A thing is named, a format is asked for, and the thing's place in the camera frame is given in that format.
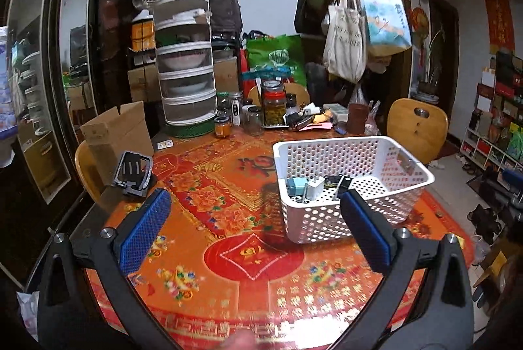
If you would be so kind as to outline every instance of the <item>laundry basket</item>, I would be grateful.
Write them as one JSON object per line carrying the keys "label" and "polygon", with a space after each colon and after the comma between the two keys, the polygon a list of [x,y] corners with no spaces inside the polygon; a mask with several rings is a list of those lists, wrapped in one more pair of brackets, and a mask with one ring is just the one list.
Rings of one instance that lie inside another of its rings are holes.
{"label": "laundry basket", "polygon": [[404,221],[434,176],[406,149],[386,136],[279,142],[273,146],[287,236],[304,244],[349,237],[336,188],[315,201],[290,197],[286,179],[348,175],[367,204],[392,224]]}

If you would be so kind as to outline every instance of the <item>mirror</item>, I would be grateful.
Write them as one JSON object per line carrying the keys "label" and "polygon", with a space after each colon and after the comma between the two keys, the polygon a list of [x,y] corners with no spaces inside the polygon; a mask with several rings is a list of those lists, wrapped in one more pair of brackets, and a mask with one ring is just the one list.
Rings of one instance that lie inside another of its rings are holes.
{"label": "mirror", "polygon": [[11,0],[7,17],[7,74],[18,140],[48,204],[71,177],[57,145],[43,81],[43,10],[44,0]]}
{"label": "mirror", "polygon": [[89,0],[62,0],[59,17],[59,52],[69,117],[78,142],[80,126],[96,117],[87,50]]}

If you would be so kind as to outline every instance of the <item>white tiered storage container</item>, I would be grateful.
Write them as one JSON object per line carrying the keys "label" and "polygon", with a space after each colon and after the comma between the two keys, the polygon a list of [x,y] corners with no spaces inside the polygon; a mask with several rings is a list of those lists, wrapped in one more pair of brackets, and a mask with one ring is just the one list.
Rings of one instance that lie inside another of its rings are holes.
{"label": "white tiered storage container", "polygon": [[273,146],[285,228],[298,244],[351,235],[339,211],[336,189],[315,201],[290,197],[286,179],[348,175],[369,206],[392,224],[403,222],[434,176],[396,141],[386,136],[280,142]]}
{"label": "white tiered storage container", "polygon": [[209,0],[159,0],[154,5],[155,37],[162,44],[156,65],[169,125],[197,125],[216,115],[209,14]]}

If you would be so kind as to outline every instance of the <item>orange tablecloth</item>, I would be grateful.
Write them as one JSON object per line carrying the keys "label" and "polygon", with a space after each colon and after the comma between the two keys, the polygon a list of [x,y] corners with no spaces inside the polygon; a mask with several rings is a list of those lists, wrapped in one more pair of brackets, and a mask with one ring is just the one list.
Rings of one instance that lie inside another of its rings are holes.
{"label": "orange tablecloth", "polygon": [[[175,141],[155,154],[158,186],[172,195],[165,222],[141,269],[130,279],[160,323],[184,348],[210,348],[250,328],[264,348],[311,348],[333,342],[372,295],[372,272],[354,239],[297,245],[285,237],[272,146],[325,133],[266,132],[253,138],[207,135]],[[121,203],[117,226],[137,204]],[[415,235],[453,232],[471,241],[423,192],[405,221]],[[99,280],[92,287],[109,323],[118,327]],[[422,272],[416,272],[394,316],[405,317]]]}

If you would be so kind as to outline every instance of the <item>chair backrest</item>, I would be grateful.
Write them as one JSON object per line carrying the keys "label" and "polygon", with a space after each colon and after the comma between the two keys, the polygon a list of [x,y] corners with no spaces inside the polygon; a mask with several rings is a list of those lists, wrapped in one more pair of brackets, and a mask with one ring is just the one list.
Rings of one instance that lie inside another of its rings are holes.
{"label": "chair backrest", "polygon": [[448,129],[449,120],[441,108],[415,99],[398,99],[387,117],[387,136],[424,164],[438,156]]}
{"label": "chair backrest", "polygon": [[100,196],[104,190],[104,183],[96,168],[95,160],[87,145],[86,141],[83,141],[74,154],[74,165],[76,172],[82,181],[82,185],[89,193],[95,203],[99,203]]}

